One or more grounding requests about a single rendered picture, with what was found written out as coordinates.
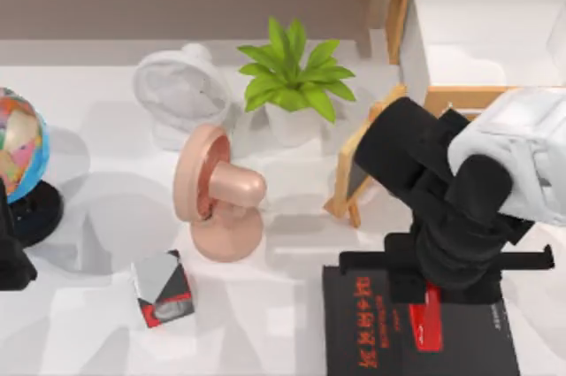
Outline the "black book with red lettering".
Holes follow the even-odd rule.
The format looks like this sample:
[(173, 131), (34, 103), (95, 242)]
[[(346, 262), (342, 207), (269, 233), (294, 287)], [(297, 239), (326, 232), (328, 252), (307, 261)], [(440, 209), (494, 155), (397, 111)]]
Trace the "black book with red lettering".
[(504, 302), (393, 303), (385, 272), (322, 272), (327, 376), (521, 376)]

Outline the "small wooden framed blackboard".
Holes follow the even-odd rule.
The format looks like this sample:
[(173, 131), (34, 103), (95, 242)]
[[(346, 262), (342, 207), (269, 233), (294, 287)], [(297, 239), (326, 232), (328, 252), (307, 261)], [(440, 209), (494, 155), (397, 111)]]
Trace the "small wooden framed blackboard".
[(371, 176), (354, 162), (356, 148), (373, 120), (406, 92), (404, 84), (397, 84), (384, 99), (374, 103), (362, 125), (346, 140), (338, 154), (333, 194), (324, 209), (337, 219), (348, 218), (348, 223), (354, 228), (361, 225), (358, 198), (371, 184)]

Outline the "pink desk fan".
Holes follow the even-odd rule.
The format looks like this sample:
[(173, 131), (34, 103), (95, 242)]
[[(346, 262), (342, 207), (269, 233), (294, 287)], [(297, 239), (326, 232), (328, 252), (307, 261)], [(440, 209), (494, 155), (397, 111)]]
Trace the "pink desk fan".
[(204, 257), (230, 263), (256, 249), (264, 230), (258, 207), (266, 191), (261, 173), (231, 162), (223, 127), (207, 123), (194, 129), (176, 164), (172, 196), (176, 216), (189, 224)]

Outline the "green plant in white pot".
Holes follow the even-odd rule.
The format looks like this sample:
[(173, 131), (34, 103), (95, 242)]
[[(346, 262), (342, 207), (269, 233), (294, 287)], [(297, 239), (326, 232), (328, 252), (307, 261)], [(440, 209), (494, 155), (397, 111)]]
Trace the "green plant in white pot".
[(307, 35), (298, 19), (284, 27), (270, 17), (269, 42), (238, 48), (251, 61), (239, 70), (251, 81), (244, 91), (245, 111), (265, 111), (275, 139), (296, 147), (315, 137), (325, 121), (336, 122), (332, 96), (354, 102), (355, 94), (345, 80), (355, 74), (338, 63), (334, 52), (338, 39), (319, 42), (305, 56)]

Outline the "pale wooden cabinet white inside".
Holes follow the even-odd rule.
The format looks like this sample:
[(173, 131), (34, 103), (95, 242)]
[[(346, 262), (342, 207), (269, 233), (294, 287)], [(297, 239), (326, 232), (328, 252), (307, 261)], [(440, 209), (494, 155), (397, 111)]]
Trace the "pale wooden cabinet white inside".
[(566, 0), (390, 0), (386, 39), (406, 94), (436, 113), (566, 88)]

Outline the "red black grey box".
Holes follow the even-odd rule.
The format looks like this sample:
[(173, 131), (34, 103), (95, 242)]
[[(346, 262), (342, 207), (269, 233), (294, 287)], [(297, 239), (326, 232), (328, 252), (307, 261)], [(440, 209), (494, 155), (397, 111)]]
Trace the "red black grey box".
[(195, 312), (191, 287), (177, 249), (134, 262), (131, 270), (146, 327), (161, 326)]

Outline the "white desk fan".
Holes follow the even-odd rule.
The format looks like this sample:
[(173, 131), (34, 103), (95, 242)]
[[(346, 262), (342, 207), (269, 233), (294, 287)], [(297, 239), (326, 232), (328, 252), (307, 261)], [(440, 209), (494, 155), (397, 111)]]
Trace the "white desk fan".
[(223, 126), (233, 96), (226, 78), (201, 43), (149, 54), (136, 66), (134, 96), (150, 114), (157, 146), (181, 150), (201, 124)]

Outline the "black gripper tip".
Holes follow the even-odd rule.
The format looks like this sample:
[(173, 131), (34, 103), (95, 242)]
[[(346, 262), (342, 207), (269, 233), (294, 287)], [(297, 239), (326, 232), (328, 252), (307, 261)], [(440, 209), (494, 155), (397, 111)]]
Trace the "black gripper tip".
[(36, 268), (15, 237), (5, 185), (0, 176), (0, 292), (21, 291), (36, 278)]

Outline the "colourful globe on black stand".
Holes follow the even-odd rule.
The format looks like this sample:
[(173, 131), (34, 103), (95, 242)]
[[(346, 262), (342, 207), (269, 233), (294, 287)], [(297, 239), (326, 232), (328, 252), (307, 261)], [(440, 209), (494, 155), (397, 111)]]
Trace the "colourful globe on black stand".
[(23, 96), (0, 87), (0, 215), (19, 243), (31, 247), (57, 228), (64, 200), (43, 179), (50, 135), (42, 115)]

